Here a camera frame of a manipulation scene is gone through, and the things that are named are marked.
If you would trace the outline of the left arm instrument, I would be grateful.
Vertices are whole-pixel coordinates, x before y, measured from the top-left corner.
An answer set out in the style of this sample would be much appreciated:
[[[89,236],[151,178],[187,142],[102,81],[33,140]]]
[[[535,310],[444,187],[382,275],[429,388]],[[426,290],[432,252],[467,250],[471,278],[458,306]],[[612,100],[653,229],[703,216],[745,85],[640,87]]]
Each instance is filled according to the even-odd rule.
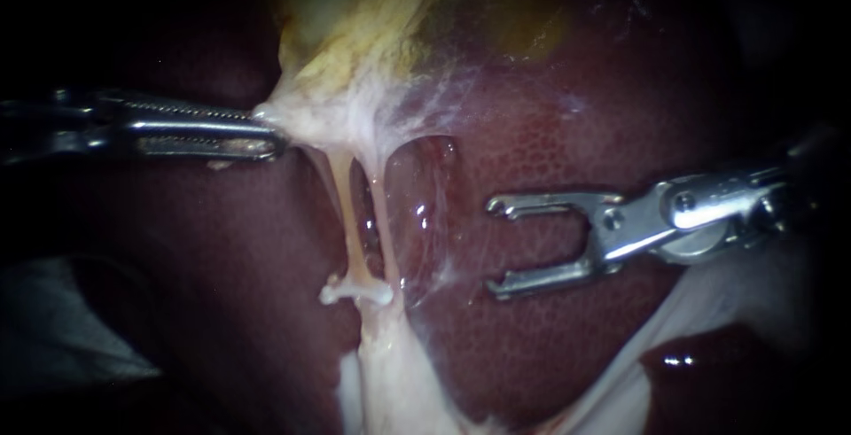
[[[104,90],[57,89],[1,103],[1,165],[55,158],[117,159],[138,154],[133,112]]]

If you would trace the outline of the right arm instrument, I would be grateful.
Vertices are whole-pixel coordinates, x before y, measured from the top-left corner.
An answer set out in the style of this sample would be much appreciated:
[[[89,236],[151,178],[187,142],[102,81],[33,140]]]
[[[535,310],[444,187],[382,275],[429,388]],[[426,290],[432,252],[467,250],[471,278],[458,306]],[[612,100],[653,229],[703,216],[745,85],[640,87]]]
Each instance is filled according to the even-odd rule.
[[[678,238],[653,253],[669,263],[699,264],[790,233],[818,208],[811,188],[777,165],[695,175],[663,193],[661,215]]]

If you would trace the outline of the right arm instrument jaw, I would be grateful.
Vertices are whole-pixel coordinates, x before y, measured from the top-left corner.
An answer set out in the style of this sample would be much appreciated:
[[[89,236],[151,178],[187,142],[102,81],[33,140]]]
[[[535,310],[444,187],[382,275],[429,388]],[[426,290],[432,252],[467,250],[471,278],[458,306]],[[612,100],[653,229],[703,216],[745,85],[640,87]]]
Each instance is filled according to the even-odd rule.
[[[628,197],[610,191],[567,191],[498,194],[485,202],[489,215],[511,221],[537,215],[577,213],[588,221],[599,221],[617,213],[623,221],[669,224],[662,198],[651,191]]]
[[[486,287],[496,299],[507,300],[585,284],[618,272],[625,260],[672,239],[673,228],[665,223],[623,223],[618,228],[595,225],[577,259],[542,268],[509,270],[499,282],[486,281]]]

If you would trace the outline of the left arm instrument jaw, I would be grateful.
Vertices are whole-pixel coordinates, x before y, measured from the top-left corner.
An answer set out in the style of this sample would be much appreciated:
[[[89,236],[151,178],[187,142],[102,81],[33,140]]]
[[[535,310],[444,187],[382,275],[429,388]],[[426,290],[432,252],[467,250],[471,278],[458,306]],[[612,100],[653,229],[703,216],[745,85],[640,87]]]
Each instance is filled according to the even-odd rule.
[[[244,121],[139,121],[129,125],[129,137],[130,150],[148,158],[264,161],[287,149],[273,130]]]
[[[253,124],[251,112],[129,90],[99,90],[98,101],[127,120]]]

